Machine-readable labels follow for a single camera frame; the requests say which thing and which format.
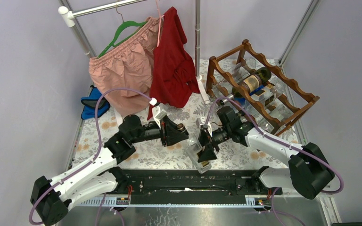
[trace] red shirt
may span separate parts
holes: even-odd
[[[153,51],[153,81],[149,95],[161,103],[183,108],[192,92],[199,93],[199,88],[195,65],[183,46],[187,37],[174,7],[165,12],[161,32],[159,46]],[[150,105],[148,119],[151,117]]]

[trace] floral pattern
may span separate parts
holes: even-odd
[[[224,70],[233,67],[235,60],[222,60],[220,66]],[[203,83],[206,83],[208,60],[200,61],[200,73]],[[178,109],[168,107],[168,116],[175,123],[183,123],[190,135],[197,136],[199,133],[195,125],[197,117],[206,116],[210,105],[202,102],[200,94],[192,94],[184,108]],[[148,109],[145,109],[137,115],[142,124],[147,123]],[[217,115],[213,114],[212,122],[219,123]],[[102,117],[99,118],[99,128],[103,143],[118,132],[118,126],[115,118],[115,112],[111,108]],[[297,137],[294,128],[286,131],[281,137],[287,141],[297,143]],[[189,157],[183,151],[184,142],[176,145],[163,147],[159,140],[145,141],[134,144],[136,152],[119,166],[123,169],[193,169]],[[94,119],[84,121],[81,135],[74,149],[74,158],[72,165],[77,165],[93,155],[98,148],[98,134]],[[262,151],[257,151],[250,147],[244,147],[232,141],[224,142],[220,145],[218,159],[212,161],[213,169],[234,169],[234,170],[255,170],[262,166],[271,166],[274,168],[285,168],[286,166]]]

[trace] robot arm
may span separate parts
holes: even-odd
[[[125,190],[127,177],[116,166],[136,151],[133,143],[161,139],[163,146],[170,146],[188,139],[184,125],[172,122],[164,107],[163,104],[154,107],[155,122],[146,125],[141,124],[138,116],[128,115],[119,126],[119,131],[104,144],[97,157],[93,155],[50,180],[45,176],[37,179],[31,195],[33,205],[43,193],[59,183],[36,206],[43,223],[46,226],[57,223],[74,206],[96,195]],[[76,171],[78,173],[62,181]]]
[[[198,141],[202,146],[202,150],[198,154],[198,162],[217,159],[215,151],[219,151],[218,145],[232,139],[246,147],[264,151],[289,166],[289,169],[263,167],[258,170],[254,175],[258,180],[258,190],[272,187],[293,188],[303,197],[314,199],[334,178],[335,175],[331,170],[291,148],[293,146],[301,148],[327,162],[317,145],[313,143],[301,145],[289,142],[289,147],[285,147],[277,141],[286,141],[262,129],[258,131],[251,122],[242,122],[240,118],[243,113],[235,113],[229,106],[222,107],[217,111],[217,114],[222,122],[222,126],[217,130],[211,131],[211,128],[204,128],[202,126],[204,119],[197,121],[197,124],[201,125]]]

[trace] hanger hook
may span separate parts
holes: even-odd
[[[118,12],[118,10],[117,10],[117,2],[116,2],[116,12],[118,13],[118,14],[120,14],[121,15],[121,20],[123,21],[123,23],[124,23],[124,18],[123,18],[123,15],[121,14],[121,13],[119,13]]]

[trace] gray wall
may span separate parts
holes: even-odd
[[[114,0],[69,0],[74,10],[94,7]],[[279,58],[288,45],[310,0],[202,0],[201,1],[201,59],[218,56],[249,39],[257,52],[268,58]],[[174,6],[188,38],[186,51],[195,52],[195,0],[160,0],[163,14]],[[144,21],[157,16],[156,3],[148,0],[120,7],[124,20]],[[113,39],[121,16],[107,10],[79,18],[97,54]],[[134,28],[126,30],[127,37]]]
[[[34,180],[65,169],[90,84],[58,7],[0,0],[0,226],[29,225]]]
[[[285,70],[320,96],[303,125],[345,180],[335,195],[342,220],[362,221],[362,1],[323,0]]]

